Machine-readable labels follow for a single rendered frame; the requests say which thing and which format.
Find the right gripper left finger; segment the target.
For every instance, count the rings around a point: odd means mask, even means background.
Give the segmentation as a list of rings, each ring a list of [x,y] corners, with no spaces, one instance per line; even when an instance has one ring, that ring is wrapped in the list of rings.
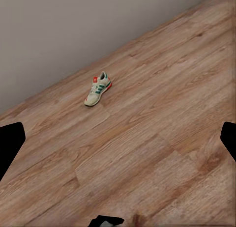
[[[0,181],[26,140],[21,122],[0,127]]]

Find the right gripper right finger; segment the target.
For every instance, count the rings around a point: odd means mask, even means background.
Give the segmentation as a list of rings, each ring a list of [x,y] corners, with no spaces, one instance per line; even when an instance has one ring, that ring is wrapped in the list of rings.
[[[220,139],[236,161],[236,124],[224,122]]]

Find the gym shoe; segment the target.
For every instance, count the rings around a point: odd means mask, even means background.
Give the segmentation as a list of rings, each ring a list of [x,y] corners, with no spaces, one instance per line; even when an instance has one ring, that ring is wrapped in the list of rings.
[[[103,71],[100,77],[94,77],[91,91],[85,99],[84,105],[91,107],[96,105],[101,98],[101,95],[107,91],[112,85],[109,76]]]

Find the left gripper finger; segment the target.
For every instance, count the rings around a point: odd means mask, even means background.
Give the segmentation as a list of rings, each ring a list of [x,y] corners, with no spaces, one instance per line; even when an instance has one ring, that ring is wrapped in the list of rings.
[[[109,216],[100,216],[100,215],[98,215],[96,218],[100,219],[101,223],[103,223],[104,221],[108,221],[109,223],[111,223],[115,226],[119,225],[119,224],[122,224],[124,222],[124,219],[119,218],[119,217],[109,217]]]

